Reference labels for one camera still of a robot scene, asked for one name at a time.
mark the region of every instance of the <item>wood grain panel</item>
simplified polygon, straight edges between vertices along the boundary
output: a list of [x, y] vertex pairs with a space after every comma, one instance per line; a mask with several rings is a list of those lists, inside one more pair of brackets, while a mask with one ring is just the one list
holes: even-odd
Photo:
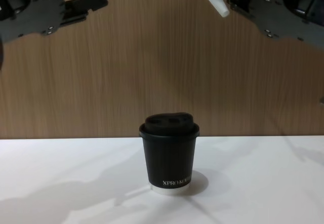
[[207, 0], [109, 1], [5, 45], [0, 138], [137, 136], [146, 116], [177, 111], [204, 136], [324, 133], [323, 51]]

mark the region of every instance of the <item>black paper cup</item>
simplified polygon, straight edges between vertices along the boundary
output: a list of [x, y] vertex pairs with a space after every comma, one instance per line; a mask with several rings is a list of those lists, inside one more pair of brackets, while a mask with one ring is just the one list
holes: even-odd
[[157, 114], [140, 127], [152, 190], [178, 194], [189, 187], [199, 126], [187, 113]]

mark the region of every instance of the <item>black lid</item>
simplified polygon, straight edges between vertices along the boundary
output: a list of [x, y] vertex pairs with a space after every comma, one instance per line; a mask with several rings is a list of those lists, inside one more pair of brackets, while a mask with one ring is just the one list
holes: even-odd
[[186, 136], [199, 127], [188, 113], [156, 114], [148, 117], [140, 128], [141, 132], [155, 136]]

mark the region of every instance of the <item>white tabletop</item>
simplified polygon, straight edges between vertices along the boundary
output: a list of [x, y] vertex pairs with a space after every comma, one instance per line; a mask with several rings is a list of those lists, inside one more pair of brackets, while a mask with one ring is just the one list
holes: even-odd
[[184, 196], [149, 190], [142, 140], [0, 141], [0, 223], [323, 224], [324, 137], [198, 138]]

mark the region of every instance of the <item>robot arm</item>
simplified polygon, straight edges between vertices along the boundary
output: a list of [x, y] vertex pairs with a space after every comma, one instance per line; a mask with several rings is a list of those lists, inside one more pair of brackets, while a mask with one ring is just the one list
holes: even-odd
[[[222, 16], [221, 0], [210, 0]], [[292, 37], [324, 49], [324, 0], [227, 0], [230, 8], [255, 23], [270, 39]]]
[[51, 35], [63, 26], [85, 21], [88, 10], [107, 5], [107, 0], [0, 0], [0, 66], [3, 43], [30, 33]]

